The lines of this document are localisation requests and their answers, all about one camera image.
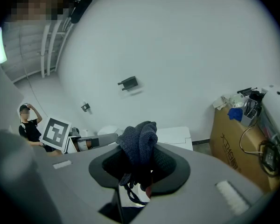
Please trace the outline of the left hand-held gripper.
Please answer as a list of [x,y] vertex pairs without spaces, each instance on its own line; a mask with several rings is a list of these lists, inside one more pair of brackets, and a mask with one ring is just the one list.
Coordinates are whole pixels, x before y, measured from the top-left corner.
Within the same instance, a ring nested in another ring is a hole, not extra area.
[[63,154],[71,154],[79,151],[77,144],[79,138],[81,149],[95,149],[116,142],[118,135],[111,133],[81,138],[79,129],[72,127],[70,122],[49,117],[40,136],[40,142]]

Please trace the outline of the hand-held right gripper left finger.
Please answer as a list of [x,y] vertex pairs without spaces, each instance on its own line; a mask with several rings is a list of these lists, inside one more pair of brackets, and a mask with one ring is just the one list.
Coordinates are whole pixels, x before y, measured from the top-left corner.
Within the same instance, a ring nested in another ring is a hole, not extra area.
[[123,222],[119,195],[91,176],[89,164],[116,148],[110,145],[60,156],[36,148],[36,164],[63,224],[119,224]]

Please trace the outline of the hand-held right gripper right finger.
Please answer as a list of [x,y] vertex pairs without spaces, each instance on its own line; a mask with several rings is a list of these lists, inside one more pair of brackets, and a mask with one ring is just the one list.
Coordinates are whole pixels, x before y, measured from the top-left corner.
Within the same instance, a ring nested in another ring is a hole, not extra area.
[[[212,156],[158,144],[183,157],[190,166],[188,180],[175,193],[153,196],[132,221],[134,224],[251,224],[265,210],[275,194],[264,193],[253,182]],[[228,181],[250,205],[240,216],[234,214],[216,187]]]

